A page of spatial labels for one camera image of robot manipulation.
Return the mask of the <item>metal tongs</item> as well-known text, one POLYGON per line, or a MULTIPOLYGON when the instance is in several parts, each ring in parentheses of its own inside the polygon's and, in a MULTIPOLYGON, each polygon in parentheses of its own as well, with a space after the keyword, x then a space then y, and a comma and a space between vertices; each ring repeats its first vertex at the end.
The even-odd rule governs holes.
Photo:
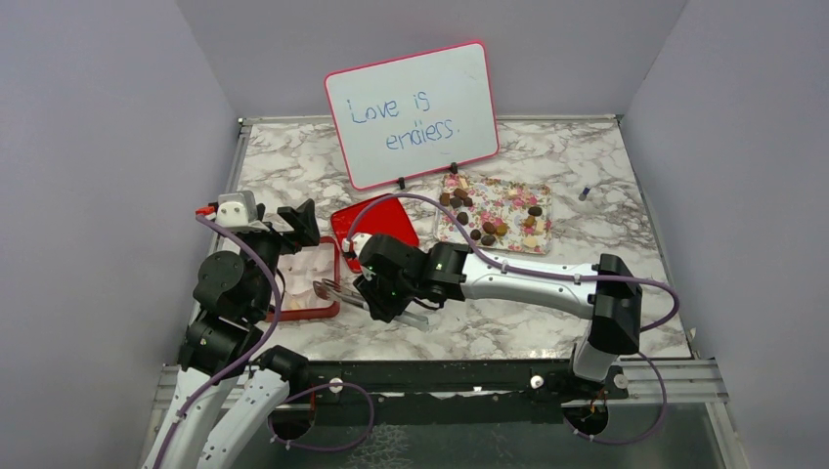
MULTIPOLYGON (((349 288, 344 288, 332 279, 323 278, 322 280, 314 280, 312 284, 315 294, 323 300, 346 303, 367 312, 370 310, 369 304, 358 292, 349 288)), ((414 327, 423 332, 427 332, 430 329, 429 320, 426 316, 410 313, 408 311, 404 311, 393 320, 400 324, 414 327)))

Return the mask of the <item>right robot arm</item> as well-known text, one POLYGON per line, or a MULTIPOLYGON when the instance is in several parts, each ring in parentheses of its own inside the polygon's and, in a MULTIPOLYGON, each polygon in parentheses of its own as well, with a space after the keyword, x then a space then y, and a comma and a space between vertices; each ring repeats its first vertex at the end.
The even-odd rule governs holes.
POLYGON ((629 270, 615 255, 603 254, 593 265, 544 264, 479 256, 461 243, 422 251, 388 234, 357 234, 351 248, 361 266, 354 286, 374 320, 390 322, 411 303, 440 309, 468 300, 529 304, 586 320, 563 374, 576 397, 590 396, 617 358, 639 351, 642 289, 625 279, 629 270))

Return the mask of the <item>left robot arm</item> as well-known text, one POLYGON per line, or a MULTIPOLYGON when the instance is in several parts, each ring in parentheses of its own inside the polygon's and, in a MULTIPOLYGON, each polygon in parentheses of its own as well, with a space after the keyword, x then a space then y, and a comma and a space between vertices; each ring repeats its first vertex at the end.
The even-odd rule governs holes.
POLYGON ((199 208, 196 221, 236 246, 201 263, 198 306, 178 352, 176 387, 146 468, 227 468, 282 400, 307 388, 303 357, 267 349, 283 315, 283 256, 321 241, 313 199, 282 206, 279 231, 250 191, 225 193, 199 208))

